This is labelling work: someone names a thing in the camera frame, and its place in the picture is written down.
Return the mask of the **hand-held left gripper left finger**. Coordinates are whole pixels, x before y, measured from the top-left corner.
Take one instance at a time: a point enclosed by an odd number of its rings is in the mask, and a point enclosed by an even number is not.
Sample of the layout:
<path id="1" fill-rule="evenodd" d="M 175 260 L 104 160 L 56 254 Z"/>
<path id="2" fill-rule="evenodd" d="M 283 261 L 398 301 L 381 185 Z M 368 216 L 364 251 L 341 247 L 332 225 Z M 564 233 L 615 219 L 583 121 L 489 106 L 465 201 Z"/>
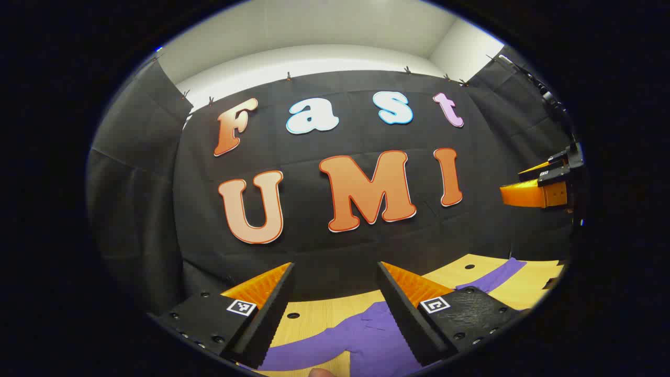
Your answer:
<path id="1" fill-rule="evenodd" d="M 151 319 L 204 351 L 257 368 L 288 306 L 294 267 L 282 264 L 221 293 L 201 291 Z"/>

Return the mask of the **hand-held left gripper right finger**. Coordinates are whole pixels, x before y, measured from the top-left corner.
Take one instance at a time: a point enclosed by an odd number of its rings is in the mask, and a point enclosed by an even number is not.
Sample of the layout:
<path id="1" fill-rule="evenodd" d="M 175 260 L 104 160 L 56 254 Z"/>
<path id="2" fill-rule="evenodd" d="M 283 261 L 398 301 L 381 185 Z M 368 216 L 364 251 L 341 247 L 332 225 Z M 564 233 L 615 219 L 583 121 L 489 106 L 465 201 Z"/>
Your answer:
<path id="1" fill-rule="evenodd" d="M 376 282 L 424 367 L 478 348 L 524 314 L 475 286 L 451 289 L 383 261 L 376 265 Z"/>

